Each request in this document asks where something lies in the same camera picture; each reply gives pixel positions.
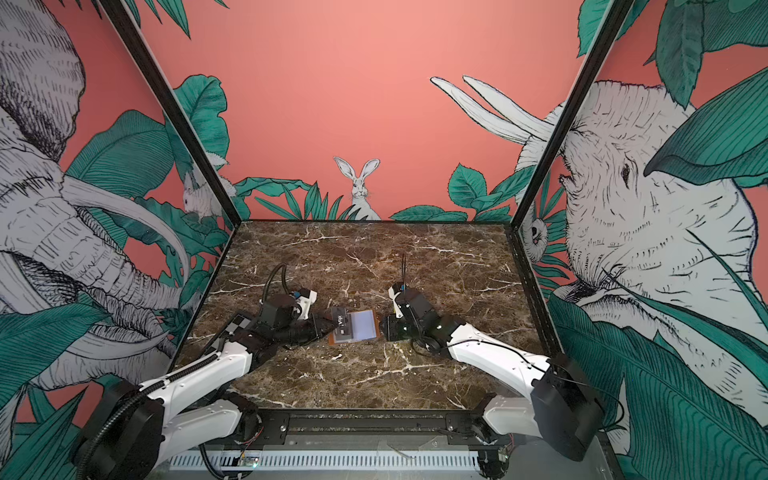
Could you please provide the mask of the brown leather card holder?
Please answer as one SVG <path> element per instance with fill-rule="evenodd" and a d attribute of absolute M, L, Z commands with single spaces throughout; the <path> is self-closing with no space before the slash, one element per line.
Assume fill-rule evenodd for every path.
<path fill-rule="evenodd" d="M 345 343 L 335 343 L 333 340 L 333 330 L 329 336 L 330 345 L 358 343 L 367 340 L 374 340 L 380 336 L 378 317 L 373 310 L 348 312 L 351 314 L 352 319 L 354 332 L 353 340 Z"/>

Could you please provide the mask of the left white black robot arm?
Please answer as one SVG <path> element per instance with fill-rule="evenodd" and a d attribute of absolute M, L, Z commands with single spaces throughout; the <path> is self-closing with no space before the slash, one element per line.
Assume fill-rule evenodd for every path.
<path fill-rule="evenodd" d="M 239 311 L 192 363 L 138 385 L 122 381 L 107 391 L 72 447 L 78 479 L 143 479 L 169 458 L 237 434 L 250 444 L 263 432 L 257 406 L 228 391 L 235 380 L 272 359 L 282 346 L 324 338 L 336 323 L 311 307 L 302 289 Z"/>

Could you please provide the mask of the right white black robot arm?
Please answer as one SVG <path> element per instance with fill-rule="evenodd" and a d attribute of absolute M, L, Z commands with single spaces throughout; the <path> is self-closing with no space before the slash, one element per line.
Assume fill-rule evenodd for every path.
<path fill-rule="evenodd" d="M 569 460 L 584 459 L 603 427 L 605 407 L 574 361 L 512 347 L 456 316 L 441 315 L 421 291 L 402 282 L 388 296 L 393 313 L 380 323 L 387 340 L 409 340 L 432 356 L 470 365 L 519 395 L 493 397 L 482 409 L 480 429 L 538 437 Z"/>

